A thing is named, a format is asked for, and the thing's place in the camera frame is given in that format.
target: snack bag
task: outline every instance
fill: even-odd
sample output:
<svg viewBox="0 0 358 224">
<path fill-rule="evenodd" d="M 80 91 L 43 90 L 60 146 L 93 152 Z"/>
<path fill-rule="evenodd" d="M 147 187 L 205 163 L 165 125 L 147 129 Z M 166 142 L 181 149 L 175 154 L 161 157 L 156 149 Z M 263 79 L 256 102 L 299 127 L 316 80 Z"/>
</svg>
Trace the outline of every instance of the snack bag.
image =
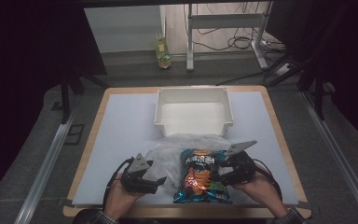
<svg viewBox="0 0 358 224">
<path fill-rule="evenodd" d="M 174 203 L 232 203 L 226 187 L 211 180 L 225 151 L 186 149 L 181 154 L 182 179 Z"/>
</svg>

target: table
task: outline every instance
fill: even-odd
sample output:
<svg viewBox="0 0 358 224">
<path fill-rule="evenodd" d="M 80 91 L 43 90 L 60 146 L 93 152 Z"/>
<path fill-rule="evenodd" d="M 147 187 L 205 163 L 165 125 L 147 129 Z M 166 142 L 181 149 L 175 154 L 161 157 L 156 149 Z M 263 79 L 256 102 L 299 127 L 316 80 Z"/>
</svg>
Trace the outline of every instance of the table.
<svg viewBox="0 0 358 224">
<path fill-rule="evenodd" d="M 94 120 L 89 140 L 86 144 L 82 159 L 77 168 L 76 176 L 74 178 L 72 187 L 68 193 L 67 199 L 72 201 L 75 197 L 77 187 L 80 183 L 81 177 L 84 174 L 91 151 L 93 149 L 98 130 L 101 126 L 103 114 L 106 109 L 106 104 L 108 102 L 109 96 L 111 94 L 139 94 L 139 93 L 156 93 L 158 87 L 148 87 L 148 88 L 111 88 L 106 90 L 100 108 L 98 110 L 97 116 Z M 238 87 L 227 87 L 228 91 L 259 91 L 263 97 L 264 103 L 266 105 L 271 124 L 273 126 L 274 132 L 277 136 L 278 143 L 280 145 L 284 162 L 288 167 L 289 174 L 292 178 L 296 196 L 298 200 L 302 203 L 307 203 L 307 197 L 304 193 L 304 190 L 301 186 L 301 182 L 298 178 L 296 167 L 294 166 L 292 157 L 284 140 L 282 130 L 279 124 L 279 121 L 276 118 L 272 103 L 269 99 L 267 90 L 261 86 L 238 86 Z M 74 217 L 77 212 L 84 208 L 73 208 L 70 206 L 65 206 L 63 208 L 63 213 L 68 217 Z M 303 217 L 310 216 L 310 210 L 307 208 L 297 206 L 296 209 L 300 212 Z M 167 206 L 167 205 L 137 205 L 134 206 L 130 212 L 125 217 L 153 217 L 153 218 L 273 218 L 273 215 L 269 212 L 267 208 L 260 207 L 258 205 L 249 205 L 249 206 L 208 206 L 208 209 L 205 209 L 204 206 L 200 204 L 183 204 L 183 206 Z"/>
</svg>

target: gray floor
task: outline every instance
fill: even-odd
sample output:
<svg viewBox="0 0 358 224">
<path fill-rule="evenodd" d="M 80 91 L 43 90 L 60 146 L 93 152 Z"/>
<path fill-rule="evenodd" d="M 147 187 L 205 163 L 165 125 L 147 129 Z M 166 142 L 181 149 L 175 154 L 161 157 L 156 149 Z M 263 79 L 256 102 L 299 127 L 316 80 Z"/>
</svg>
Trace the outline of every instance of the gray floor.
<svg viewBox="0 0 358 224">
<path fill-rule="evenodd" d="M 186 71 L 184 57 L 172 59 L 172 68 L 161 70 L 150 52 L 140 52 L 135 56 L 104 55 L 108 76 L 100 79 L 113 87 L 215 85 L 259 71 L 252 53 L 197 56 L 192 73 Z M 268 93 L 312 208 L 309 222 L 358 223 L 358 202 L 296 90 L 297 79 L 292 77 L 277 87 L 268 88 Z M 81 98 L 72 124 L 84 125 L 83 134 L 78 143 L 76 136 L 65 139 L 31 223 L 72 221 L 62 214 L 62 207 L 68 203 L 65 199 L 103 96 L 102 88 L 82 80 L 86 92 L 82 96 L 71 95 L 71 99 Z M 261 76 L 250 76 L 227 85 L 255 85 L 262 80 Z M 39 120 L 0 183 L 0 223 L 13 223 L 21 210 L 60 126 L 62 112 L 52 109 L 60 100 L 59 87 L 46 93 Z M 328 96 L 324 97 L 324 115 L 325 123 L 358 176 L 358 132 L 337 111 Z"/>
</svg>

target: hand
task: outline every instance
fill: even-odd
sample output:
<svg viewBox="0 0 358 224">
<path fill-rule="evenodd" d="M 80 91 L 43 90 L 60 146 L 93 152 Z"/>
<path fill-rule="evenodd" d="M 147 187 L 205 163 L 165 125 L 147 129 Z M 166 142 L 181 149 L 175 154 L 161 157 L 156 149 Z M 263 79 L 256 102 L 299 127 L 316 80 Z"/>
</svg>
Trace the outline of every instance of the hand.
<svg viewBox="0 0 358 224">
<path fill-rule="evenodd" d="M 253 200 L 266 206 L 272 215 L 277 218 L 285 217 L 288 214 L 288 210 L 281 201 L 277 190 L 264 175 L 258 172 L 255 173 L 254 178 L 250 182 L 246 184 L 236 184 L 232 187 L 242 190 Z"/>
<path fill-rule="evenodd" d="M 127 192 L 121 185 L 120 180 L 115 180 L 110 188 L 103 212 L 114 220 L 118 220 L 122 215 L 127 213 L 136 200 L 142 196 L 144 196 L 143 193 Z"/>
</svg>

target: white plastic bin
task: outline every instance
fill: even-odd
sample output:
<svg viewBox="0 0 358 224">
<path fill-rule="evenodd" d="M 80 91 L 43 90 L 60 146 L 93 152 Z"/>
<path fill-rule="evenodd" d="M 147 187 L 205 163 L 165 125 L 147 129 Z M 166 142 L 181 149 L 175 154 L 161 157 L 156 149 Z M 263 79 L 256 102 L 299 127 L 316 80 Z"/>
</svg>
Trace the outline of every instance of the white plastic bin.
<svg viewBox="0 0 358 224">
<path fill-rule="evenodd" d="M 155 124 L 164 136 L 174 133 L 223 136 L 234 124 L 227 89 L 159 89 Z"/>
</svg>

